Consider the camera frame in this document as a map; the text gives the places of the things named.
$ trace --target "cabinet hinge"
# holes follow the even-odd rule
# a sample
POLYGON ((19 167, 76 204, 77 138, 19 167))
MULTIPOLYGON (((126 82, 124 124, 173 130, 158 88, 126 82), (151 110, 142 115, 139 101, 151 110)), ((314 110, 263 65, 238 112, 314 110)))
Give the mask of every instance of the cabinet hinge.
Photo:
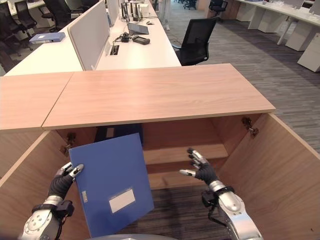
POLYGON ((66 157, 69 156, 69 149, 72 148, 72 146, 75 143, 76 140, 76 133, 75 132, 68 132, 66 135, 66 145, 60 147, 60 152, 62 152, 66 157))
POLYGON ((253 137, 257 136, 257 134, 259 133, 259 129, 252 127, 252 124, 251 124, 252 121, 249 117, 243 117, 241 121, 245 126, 245 128, 248 130, 248 132, 251 133, 253 137))

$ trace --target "robotic arm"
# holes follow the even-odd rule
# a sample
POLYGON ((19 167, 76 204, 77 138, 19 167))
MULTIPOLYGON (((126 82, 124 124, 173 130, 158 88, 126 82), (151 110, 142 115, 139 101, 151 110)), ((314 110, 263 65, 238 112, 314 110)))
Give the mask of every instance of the robotic arm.
POLYGON ((246 212, 244 201, 234 194, 233 188, 219 181, 214 168, 200 153, 192 148, 189 148, 187 152, 191 158, 191 164, 198 171, 182 169, 180 173, 203 180, 209 186, 210 191, 202 193, 204 205, 212 206, 208 215, 209 219, 224 225, 232 240, 263 240, 255 223, 246 212), (216 206, 226 224, 211 217, 216 206))
POLYGON ((44 203, 32 209, 32 216, 26 221, 22 240, 58 239, 67 217, 74 212, 72 202, 64 200, 75 177, 83 170, 80 164, 73 168, 71 162, 61 167, 51 182, 48 197, 44 203))

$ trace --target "blue file folder on desk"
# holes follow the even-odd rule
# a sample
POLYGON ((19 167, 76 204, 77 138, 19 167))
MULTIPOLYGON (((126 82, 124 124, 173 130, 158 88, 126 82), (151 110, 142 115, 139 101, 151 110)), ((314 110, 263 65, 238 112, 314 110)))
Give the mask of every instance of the blue file folder on desk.
POLYGON ((138 133, 69 150, 91 237, 115 234, 154 208, 138 133))

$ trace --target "wooden cabinet door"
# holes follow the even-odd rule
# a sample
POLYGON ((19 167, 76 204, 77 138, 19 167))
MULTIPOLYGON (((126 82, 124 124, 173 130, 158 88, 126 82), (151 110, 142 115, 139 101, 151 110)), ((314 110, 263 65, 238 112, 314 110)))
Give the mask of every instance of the wooden cabinet door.
MULTIPOLYGON (((60 151, 66 142, 56 131, 45 131, 0 179, 0 234, 17 237, 35 205, 47 197, 57 170, 69 162, 60 151)), ((75 207, 73 216, 63 225, 61 239, 78 240, 90 237, 76 184, 66 200, 75 207)))
POLYGON ((219 176, 234 187, 265 240, 320 239, 320 156, 273 114, 263 114, 219 176))

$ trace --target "wooden countertop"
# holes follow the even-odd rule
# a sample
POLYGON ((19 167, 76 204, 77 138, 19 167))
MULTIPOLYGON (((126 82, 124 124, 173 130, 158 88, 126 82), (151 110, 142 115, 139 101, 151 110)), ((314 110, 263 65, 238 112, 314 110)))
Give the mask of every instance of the wooden countertop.
POLYGON ((41 129, 73 72, 0 78, 0 131, 41 129))
POLYGON ((75 72, 45 130, 272 112, 231 64, 75 72))

